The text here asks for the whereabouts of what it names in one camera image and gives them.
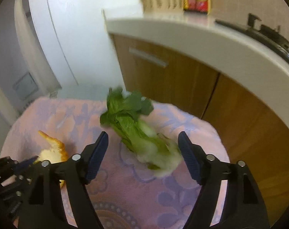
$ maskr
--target yellow food item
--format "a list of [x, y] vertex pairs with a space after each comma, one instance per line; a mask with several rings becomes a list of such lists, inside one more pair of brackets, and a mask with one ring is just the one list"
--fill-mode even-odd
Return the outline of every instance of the yellow food item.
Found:
[[[50, 144], [50, 149], [42, 150], [36, 161], [49, 160], [50, 163], [55, 164], [59, 162], [65, 162], [68, 160], [68, 153], [65, 150], [65, 145], [63, 142], [56, 138], [52, 138], [45, 134], [43, 131], [39, 131], [39, 134], [47, 140]], [[64, 185], [64, 180], [60, 180], [60, 187]]]

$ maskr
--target metal bolt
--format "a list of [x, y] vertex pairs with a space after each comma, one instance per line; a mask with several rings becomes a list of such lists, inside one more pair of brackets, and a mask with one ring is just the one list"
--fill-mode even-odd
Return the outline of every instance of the metal bolt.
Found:
[[212, 155], [212, 154], [208, 154], [208, 155], [206, 156], [206, 158], [207, 158], [209, 161], [213, 161], [213, 160], [216, 159], [216, 157], [215, 157], [214, 155]]
[[44, 160], [43, 162], [42, 162], [42, 166], [43, 167], [46, 167], [46, 166], [48, 166], [49, 165], [49, 161], [48, 160]]
[[246, 163], [242, 160], [238, 161], [238, 165], [240, 165], [241, 167], [244, 167], [246, 165]]
[[72, 156], [72, 160], [74, 160], [74, 161], [78, 161], [80, 158], [81, 158], [80, 154], [75, 154]]

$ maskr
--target pink tablecloth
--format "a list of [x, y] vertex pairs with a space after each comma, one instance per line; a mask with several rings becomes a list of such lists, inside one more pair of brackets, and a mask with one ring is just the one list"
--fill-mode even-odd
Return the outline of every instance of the pink tablecloth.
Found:
[[[154, 108], [145, 120], [157, 131], [174, 140], [185, 131], [207, 154], [229, 161], [216, 130], [209, 123], [173, 105], [155, 103]], [[109, 135], [109, 147], [96, 179], [87, 186], [105, 229], [182, 228], [200, 191], [185, 163], [182, 162], [171, 176], [155, 178], [112, 129], [100, 127], [99, 117], [105, 110], [106, 104], [101, 101], [40, 98], [13, 125], [1, 156], [21, 161], [49, 148], [38, 130], [64, 142], [71, 156], [81, 153], [105, 130]], [[222, 185], [212, 224], [220, 219], [225, 193], [226, 185]], [[62, 197], [68, 222], [75, 225], [65, 187]]]

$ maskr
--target cabinet handle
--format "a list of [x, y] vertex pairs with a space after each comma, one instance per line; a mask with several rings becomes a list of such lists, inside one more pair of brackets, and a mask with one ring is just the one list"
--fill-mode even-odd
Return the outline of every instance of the cabinet handle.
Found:
[[151, 63], [153, 63], [159, 67], [162, 67], [162, 68], [166, 68], [169, 65], [169, 63], [164, 62], [161, 59], [158, 59], [154, 55], [148, 54], [146, 52], [143, 52], [143, 51], [135, 49], [135, 48], [130, 47], [129, 52], [134, 56], [140, 57], [141, 59], [147, 60], [147, 61], [149, 61], [149, 62], [151, 62]]

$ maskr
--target wooden cabinet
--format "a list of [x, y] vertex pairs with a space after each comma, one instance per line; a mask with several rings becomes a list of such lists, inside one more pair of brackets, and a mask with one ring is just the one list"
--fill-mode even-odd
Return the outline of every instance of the wooden cabinet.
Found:
[[217, 130], [231, 162], [247, 163], [273, 224], [289, 205], [289, 129], [257, 97], [223, 75], [203, 120]]
[[151, 43], [114, 36], [128, 91], [139, 90], [158, 102], [172, 103], [202, 117], [218, 72], [197, 60]]
[[231, 162], [247, 163], [273, 224], [289, 205], [286, 125], [253, 94], [197, 60], [118, 35], [114, 44], [127, 90], [139, 90], [208, 121]]

